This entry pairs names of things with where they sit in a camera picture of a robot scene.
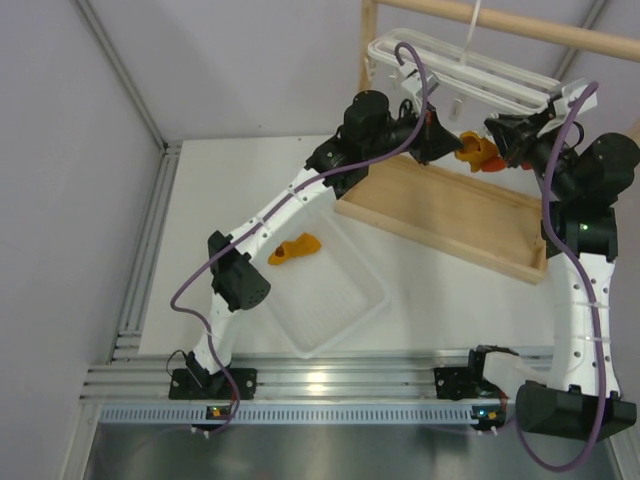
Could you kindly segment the white clip hanger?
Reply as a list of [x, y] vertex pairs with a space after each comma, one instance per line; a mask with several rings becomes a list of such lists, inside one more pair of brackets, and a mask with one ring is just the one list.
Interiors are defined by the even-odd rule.
[[472, 98], [499, 113], [530, 115], [540, 112], [549, 100], [550, 91], [560, 82], [556, 79], [513, 66], [471, 51], [471, 43], [482, 3], [475, 2], [469, 15], [469, 28], [464, 44], [456, 46], [410, 29], [377, 33], [378, 3], [361, 3], [360, 88], [370, 87], [378, 66], [394, 70], [392, 78], [400, 85], [399, 68], [408, 63], [416, 66], [423, 80], [426, 72], [439, 78], [439, 86], [457, 94], [451, 107], [456, 118], [464, 100]]

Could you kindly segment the orange sock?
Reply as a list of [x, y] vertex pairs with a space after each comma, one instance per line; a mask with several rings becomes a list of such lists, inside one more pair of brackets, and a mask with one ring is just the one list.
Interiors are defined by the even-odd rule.
[[496, 173], [505, 169], [516, 169], [519, 168], [521, 170], [524, 171], [529, 171], [532, 169], [532, 166], [530, 163], [528, 162], [523, 162], [519, 165], [515, 165], [515, 164], [509, 164], [508, 162], [506, 162], [503, 158], [501, 157], [493, 157], [489, 160], [486, 160], [482, 165], [481, 165], [481, 171], [482, 172], [487, 172], [487, 173]]

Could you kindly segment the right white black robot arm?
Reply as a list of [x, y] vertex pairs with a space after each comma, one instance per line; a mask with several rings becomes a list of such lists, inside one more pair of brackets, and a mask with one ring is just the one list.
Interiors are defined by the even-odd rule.
[[554, 291], [551, 367], [541, 374], [509, 348], [470, 351], [466, 382], [515, 403], [521, 431], [595, 443], [635, 425], [611, 360], [609, 289], [618, 257], [614, 204], [631, 186], [639, 147], [604, 133], [582, 153], [555, 148], [554, 130], [524, 150], [543, 180], [543, 236]]

